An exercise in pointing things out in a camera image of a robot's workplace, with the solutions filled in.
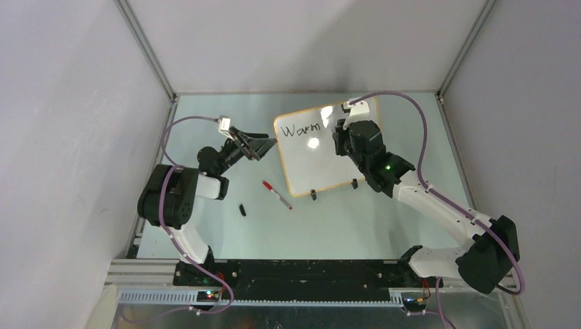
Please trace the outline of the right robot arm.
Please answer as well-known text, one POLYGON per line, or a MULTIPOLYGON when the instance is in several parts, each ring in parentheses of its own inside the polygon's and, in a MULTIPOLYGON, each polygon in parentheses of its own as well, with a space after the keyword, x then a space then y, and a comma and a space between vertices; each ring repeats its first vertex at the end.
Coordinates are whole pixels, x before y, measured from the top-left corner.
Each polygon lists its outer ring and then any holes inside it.
POLYGON ((442 277, 461 279, 484 294, 500 288, 502 279, 520 259, 514 221, 463 208, 422 183, 413 164, 386 150, 380 128, 373 121, 347 124, 340 119, 332 138, 336 154, 349 157, 375 192, 427 216, 458 244, 441 249, 411 247, 399 259, 398 276, 403 284, 415 287, 425 278, 442 277))

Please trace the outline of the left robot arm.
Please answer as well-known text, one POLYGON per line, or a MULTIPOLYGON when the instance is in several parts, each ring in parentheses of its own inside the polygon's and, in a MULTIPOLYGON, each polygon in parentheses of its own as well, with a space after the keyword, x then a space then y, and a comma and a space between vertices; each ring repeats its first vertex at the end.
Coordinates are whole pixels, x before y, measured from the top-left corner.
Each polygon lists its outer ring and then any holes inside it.
POLYGON ((230 181, 223 174, 241 158, 261 160, 277 143, 268 134, 235 127, 227 135, 219 150, 210 146, 199 150, 197 168, 156 165, 137 203, 138 216, 167 233, 180 259, 193 263, 191 278, 204 286, 214 282, 217 268, 206 260, 211 248, 190 222, 195 201, 225 199, 230 181))

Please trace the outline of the yellow framed whiteboard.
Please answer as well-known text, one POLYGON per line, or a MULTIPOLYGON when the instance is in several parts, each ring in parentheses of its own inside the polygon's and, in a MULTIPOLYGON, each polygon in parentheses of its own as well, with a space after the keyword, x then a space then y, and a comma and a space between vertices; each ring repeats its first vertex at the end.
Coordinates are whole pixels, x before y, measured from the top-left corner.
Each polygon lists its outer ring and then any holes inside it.
POLYGON ((336 155, 332 133, 347 119, 345 101, 283 114, 273 127, 288 192, 301 197, 342 185, 364 176, 347 156, 336 155))

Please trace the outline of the red capped marker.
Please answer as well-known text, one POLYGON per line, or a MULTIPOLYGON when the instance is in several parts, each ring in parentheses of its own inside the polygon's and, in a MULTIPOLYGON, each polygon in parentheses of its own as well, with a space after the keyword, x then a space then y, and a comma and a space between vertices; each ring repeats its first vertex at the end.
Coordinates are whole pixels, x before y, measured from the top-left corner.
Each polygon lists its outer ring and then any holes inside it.
POLYGON ((293 209, 293 206, 286 199, 284 199, 282 195, 280 195, 268 182, 262 181, 262 184, 267 190, 274 194, 277 197, 277 199, 284 204, 286 208, 288 208, 289 210, 293 209))

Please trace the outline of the black marker cap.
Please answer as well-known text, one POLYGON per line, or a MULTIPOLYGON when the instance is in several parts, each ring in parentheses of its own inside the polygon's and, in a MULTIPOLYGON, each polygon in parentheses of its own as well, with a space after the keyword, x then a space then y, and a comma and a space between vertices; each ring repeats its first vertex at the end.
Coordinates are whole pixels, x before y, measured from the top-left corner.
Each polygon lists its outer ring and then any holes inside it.
POLYGON ((247 213, 246 213, 245 207, 244 207, 242 204, 240 204, 240 205, 239 205, 239 210, 240 210, 240 213, 241 213, 241 215, 242 215, 243 217, 246 217, 246 216, 247 216, 247 213))

